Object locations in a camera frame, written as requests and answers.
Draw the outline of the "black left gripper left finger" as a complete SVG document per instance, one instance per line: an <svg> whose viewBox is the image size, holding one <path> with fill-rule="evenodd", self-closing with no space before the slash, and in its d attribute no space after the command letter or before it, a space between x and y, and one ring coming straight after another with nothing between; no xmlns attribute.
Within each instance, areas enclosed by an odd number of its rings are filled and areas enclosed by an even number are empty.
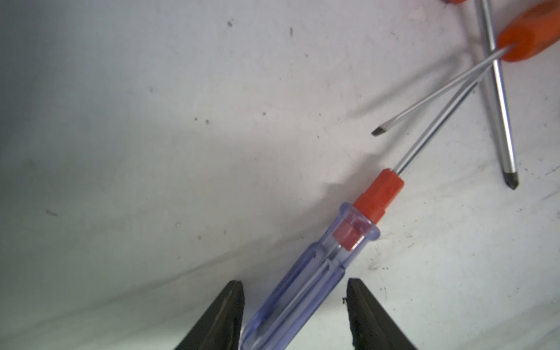
<svg viewBox="0 0 560 350"><path fill-rule="evenodd" d="M175 349L239 349L244 305L242 282L229 281Z"/></svg>

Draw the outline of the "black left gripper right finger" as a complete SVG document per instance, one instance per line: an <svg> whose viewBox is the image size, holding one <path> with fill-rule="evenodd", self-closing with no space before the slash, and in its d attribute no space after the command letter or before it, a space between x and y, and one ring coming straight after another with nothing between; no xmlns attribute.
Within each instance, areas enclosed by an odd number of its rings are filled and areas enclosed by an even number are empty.
<svg viewBox="0 0 560 350"><path fill-rule="evenodd" d="M350 278L346 289L354 349L417 350L361 279Z"/></svg>

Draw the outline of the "purple clear handled screwdriver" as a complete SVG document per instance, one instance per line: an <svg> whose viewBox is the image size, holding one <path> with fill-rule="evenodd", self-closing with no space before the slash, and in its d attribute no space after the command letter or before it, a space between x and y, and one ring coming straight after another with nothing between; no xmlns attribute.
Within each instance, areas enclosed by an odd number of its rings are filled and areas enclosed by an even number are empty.
<svg viewBox="0 0 560 350"><path fill-rule="evenodd" d="M311 244L248 322L242 349L285 349L323 304L367 243L381 233L377 223L403 189L402 175L481 82L487 70L470 78L442 109L393 169L383 170Z"/></svg>

